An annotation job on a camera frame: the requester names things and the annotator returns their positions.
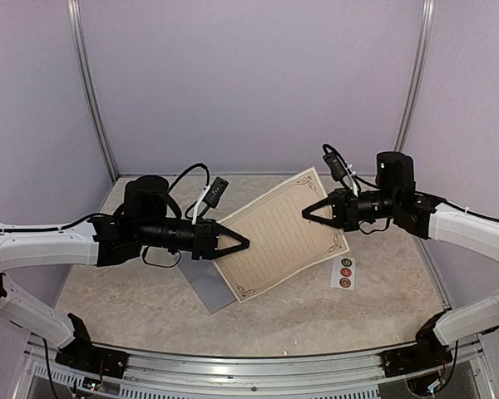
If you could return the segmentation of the grey paper envelope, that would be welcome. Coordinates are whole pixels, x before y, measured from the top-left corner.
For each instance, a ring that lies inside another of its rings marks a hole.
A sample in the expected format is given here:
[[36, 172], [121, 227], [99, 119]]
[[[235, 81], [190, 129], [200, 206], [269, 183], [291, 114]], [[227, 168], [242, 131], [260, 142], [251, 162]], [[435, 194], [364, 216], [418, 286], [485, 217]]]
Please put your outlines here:
[[217, 313], [236, 301], [211, 261], [192, 260], [185, 256], [180, 261], [179, 268], [209, 314]]

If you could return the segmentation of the beige lined letter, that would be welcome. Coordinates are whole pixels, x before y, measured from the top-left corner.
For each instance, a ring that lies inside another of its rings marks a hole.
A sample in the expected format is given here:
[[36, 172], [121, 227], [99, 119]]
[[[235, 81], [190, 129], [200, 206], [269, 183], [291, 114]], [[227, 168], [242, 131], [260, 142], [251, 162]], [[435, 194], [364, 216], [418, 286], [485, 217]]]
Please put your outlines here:
[[247, 249], [213, 262], [239, 303], [349, 251], [342, 230], [302, 216], [326, 197], [317, 170], [310, 167], [220, 221], [249, 240]]

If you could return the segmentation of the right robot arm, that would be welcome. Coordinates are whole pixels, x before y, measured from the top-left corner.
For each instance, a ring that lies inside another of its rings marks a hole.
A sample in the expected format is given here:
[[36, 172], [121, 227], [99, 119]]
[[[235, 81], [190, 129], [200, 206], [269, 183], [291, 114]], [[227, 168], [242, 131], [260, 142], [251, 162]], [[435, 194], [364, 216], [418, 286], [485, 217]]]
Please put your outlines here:
[[[342, 185], [302, 212], [304, 219], [344, 232], [359, 231], [379, 219], [412, 236], [471, 250], [499, 263], [499, 219], [472, 212], [437, 195], [417, 190], [413, 158], [396, 151], [377, 155], [377, 174], [368, 191], [331, 145], [323, 146], [323, 160], [332, 178]], [[409, 362], [425, 369], [438, 359], [442, 347], [476, 333], [499, 328], [499, 293], [466, 306], [439, 313], [417, 332], [408, 354]]]

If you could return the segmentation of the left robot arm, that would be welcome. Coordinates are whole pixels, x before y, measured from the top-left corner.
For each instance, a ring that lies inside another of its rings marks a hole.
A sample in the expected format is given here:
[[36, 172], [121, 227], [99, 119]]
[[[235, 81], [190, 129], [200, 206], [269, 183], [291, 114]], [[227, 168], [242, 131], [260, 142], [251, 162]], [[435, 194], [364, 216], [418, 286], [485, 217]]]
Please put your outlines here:
[[62, 226], [0, 224], [0, 317], [64, 352], [81, 369], [100, 361], [84, 322], [27, 293], [7, 272], [46, 265], [116, 266], [144, 258], [147, 248], [194, 260], [215, 260], [248, 249], [250, 241], [213, 219], [184, 219], [169, 182], [144, 175], [126, 184], [113, 214], [96, 213]]

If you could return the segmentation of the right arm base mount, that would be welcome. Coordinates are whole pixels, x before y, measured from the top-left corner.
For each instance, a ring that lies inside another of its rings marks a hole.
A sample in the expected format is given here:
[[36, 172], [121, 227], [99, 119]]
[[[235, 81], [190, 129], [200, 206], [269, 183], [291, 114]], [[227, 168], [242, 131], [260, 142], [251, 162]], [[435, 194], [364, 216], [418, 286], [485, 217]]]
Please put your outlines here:
[[419, 329], [411, 345], [381, 353], [385, 377], [398, 377], [440, 367], [453, 361], [448, 345], [441, 344], [432, 326]]

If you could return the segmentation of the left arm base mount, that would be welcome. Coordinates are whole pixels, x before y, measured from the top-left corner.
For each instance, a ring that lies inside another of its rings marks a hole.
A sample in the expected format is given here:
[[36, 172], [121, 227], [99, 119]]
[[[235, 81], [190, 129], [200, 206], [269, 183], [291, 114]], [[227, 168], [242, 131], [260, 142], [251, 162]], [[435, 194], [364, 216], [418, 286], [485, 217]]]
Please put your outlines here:
[[129, 354], [94, 345], [85, 323], [72, 313], [67, 316], [72, 322], [73, 339], [57, 350], [56, 363], [100, 377], [122, 379]]

